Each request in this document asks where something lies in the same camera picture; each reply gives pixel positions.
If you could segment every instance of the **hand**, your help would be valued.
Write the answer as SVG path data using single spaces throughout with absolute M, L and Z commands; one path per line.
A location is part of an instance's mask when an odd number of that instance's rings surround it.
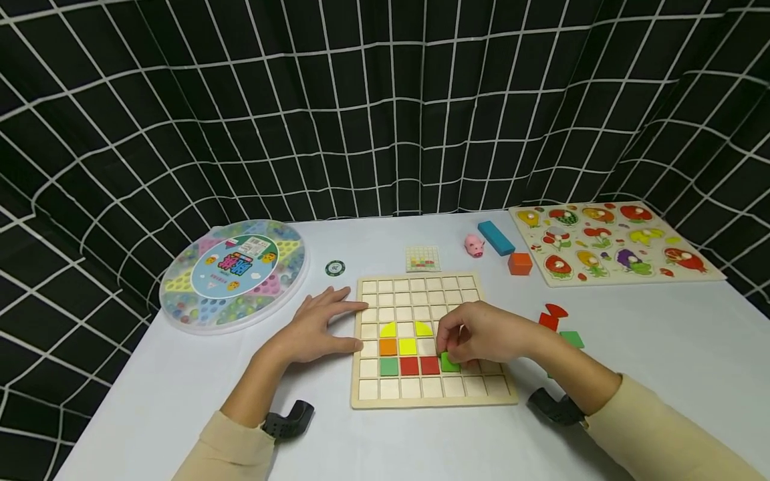
M 465 302 L 438 323 L 437 348 L 452 362 L 488 359 L 508 362 L 528 357 L 548 328 L 483 301 Z
M 335 291 L 330 286 L 318 296 L 307 296 L 291 322 L 269 342 L 288 362 L 310 362 L 327 354 L 360 351 L 360 340 L 335 337 L 326 330 L 332 317 L 369 306 L 365 302 L 343 301 L 348 294 L 350 287 Z

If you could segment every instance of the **beige sleeve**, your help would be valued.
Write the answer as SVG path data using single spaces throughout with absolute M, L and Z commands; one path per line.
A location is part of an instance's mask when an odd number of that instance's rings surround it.
M 623 376 L 620 389 L 586 418 L 588 434 L 637 481 L 765 479 L 727 446 Z
M 261 428 L 241 426 L 217 411 L 173 481 L 263 481 L 274 443 Z

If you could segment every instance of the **pink pig toy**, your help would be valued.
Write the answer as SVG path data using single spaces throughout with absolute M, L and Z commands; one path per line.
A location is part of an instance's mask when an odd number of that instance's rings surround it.
M 479 239 L 473 234 L 468 234 L 465 237 L 465 250 L 468 252 L 468 255 L 471 257 L 483 256 L 484 244 L 486 244 L 486 242 L 482 241 L 481 239 Z

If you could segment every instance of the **black wearable device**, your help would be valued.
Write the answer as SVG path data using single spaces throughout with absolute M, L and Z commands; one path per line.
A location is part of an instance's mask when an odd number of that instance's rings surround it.
M 585 414 L 580 411 L 578 405 L 569 396 L 565 394 L 560 401 L 557 401 L 548 394 L 545 388 L 539 388 L 533 392 L 527 405 L 562 426 L 572 426 L 585 419 Z
M 276 441 L 294 439 L 305 432 L 313 417 L 315 408 L 303 400 L 294 402 L 294 407 L 288 416 L 283 417 L 277 413 L 267 413 L 262 431 L 268 433 Z

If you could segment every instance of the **round poker chip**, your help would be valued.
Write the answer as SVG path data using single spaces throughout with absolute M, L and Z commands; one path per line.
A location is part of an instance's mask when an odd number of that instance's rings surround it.
M 343 272 L 345 272 L 345 262 L 331 261 L 326 264 L 327 276 L 337 277 L 340 276 Z

